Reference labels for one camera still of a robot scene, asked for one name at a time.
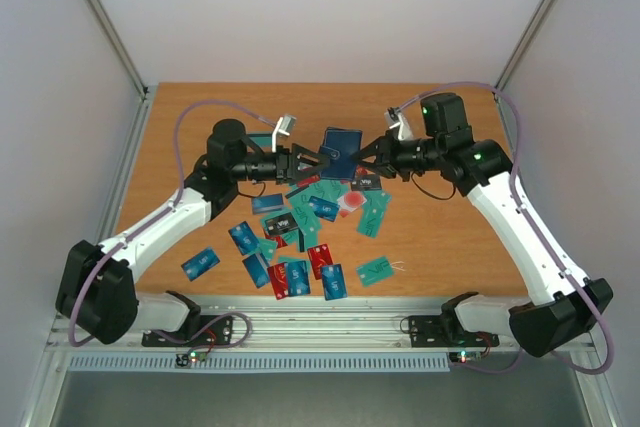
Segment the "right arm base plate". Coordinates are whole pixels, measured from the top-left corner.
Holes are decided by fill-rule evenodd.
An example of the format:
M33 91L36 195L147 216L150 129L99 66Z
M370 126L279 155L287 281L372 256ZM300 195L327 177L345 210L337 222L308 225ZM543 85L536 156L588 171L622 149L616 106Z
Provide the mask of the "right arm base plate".
M450 332L439 316L412 315L401 321L401 330L409 336L413 348L486 348L498 347L499 337L494 334L461 330Z

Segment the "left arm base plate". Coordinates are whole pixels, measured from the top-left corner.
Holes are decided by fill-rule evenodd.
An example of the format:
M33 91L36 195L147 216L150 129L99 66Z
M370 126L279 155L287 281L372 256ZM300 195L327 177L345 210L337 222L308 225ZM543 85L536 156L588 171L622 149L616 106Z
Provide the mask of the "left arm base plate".
M191 319L186 326L175 332L151 331L142 335L143 347L195 347L210 345L215 347L228 346L234 333L234 320L232 317L224 317L213 322L212 315L202 315L197 320Z

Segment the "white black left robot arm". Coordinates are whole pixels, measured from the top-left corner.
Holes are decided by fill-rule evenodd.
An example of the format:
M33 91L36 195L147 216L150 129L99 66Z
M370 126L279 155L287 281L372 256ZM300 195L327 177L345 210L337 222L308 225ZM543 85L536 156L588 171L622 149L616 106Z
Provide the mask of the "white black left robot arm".
M160 207L123 232L97 244L82 240L69 251L55 301L69 320L68 340L112 344L130 330L157 331L179 345L202 331L201 310L176 292L139 294L136 283L166 251L218 217L244 181L298 182L328 167L327 155L277 142L263 150L236 119L217 122L193 171Z

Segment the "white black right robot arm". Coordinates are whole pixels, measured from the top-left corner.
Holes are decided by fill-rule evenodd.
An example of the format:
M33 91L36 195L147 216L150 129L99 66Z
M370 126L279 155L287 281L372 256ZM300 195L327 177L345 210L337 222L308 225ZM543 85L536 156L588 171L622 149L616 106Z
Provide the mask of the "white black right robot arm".
M543 357L588 333L613 298L603 279L590 278L559 245L523 190L516 167L494 140L477 141L464 102L453 92L420 101L425 135L401 136L403 115L389 110L384 135L353 154L360 166L404 181L438 172L492 227L527 289L525 301L476 292L443 304L441 330L452 344L475 333L507 336L533 357Z

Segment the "dark blue card holder wallet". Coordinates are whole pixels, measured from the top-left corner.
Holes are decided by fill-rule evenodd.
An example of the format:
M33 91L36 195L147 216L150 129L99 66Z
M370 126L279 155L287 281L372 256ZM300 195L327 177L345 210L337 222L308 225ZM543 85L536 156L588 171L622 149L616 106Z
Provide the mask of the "dark blue card holder wallet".
M321 172L323 179L351 181L357 164L352 159L361 148L362 131L328 127L319 152L329 158L329 165Z

